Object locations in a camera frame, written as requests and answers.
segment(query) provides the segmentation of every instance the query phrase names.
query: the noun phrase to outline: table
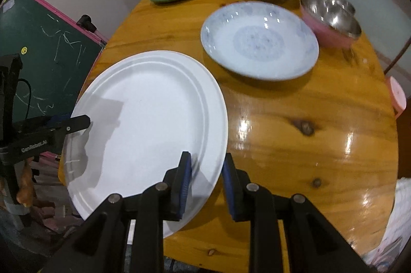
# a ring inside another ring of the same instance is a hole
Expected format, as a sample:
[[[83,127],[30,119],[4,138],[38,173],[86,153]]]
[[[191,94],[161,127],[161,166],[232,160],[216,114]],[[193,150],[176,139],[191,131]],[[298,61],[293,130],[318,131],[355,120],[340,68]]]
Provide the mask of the table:
[[[393,108],[371,44],[363,34],[352,51],[321,48],[313,70],[294,80],[241,77],[215,63],[200,42],[207,16],[237,1],[248,0],[163,6],[142,0],[112,36],[84,88],[133,54],[190,55],[208,68],[223,92],[227,151],[237,168],[273,194],[306,195],[359,254],[375,248],[393,206],[398,147]],[[300,14],[299,0],[283,7]],[[314,135],[296,128],[300,120],[312,122]],[[166,256],[223,272],[248,272],[248,251],[249,223],[231,220],[221,179],[200,213],[164,240]]]

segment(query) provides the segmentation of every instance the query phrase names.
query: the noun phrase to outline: chalkboard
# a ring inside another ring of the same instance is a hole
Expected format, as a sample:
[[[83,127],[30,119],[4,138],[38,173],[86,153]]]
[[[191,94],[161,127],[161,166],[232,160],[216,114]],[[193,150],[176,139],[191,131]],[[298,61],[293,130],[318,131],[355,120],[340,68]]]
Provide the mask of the chalkboard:
[[[5,0],[0,7],[0,55],[20,54],[20,78],[32,88],[28,118],[73,111],[103,43],[90,38],[38,0]],[[27,111],[28,87],[19,82],[13,122]]]

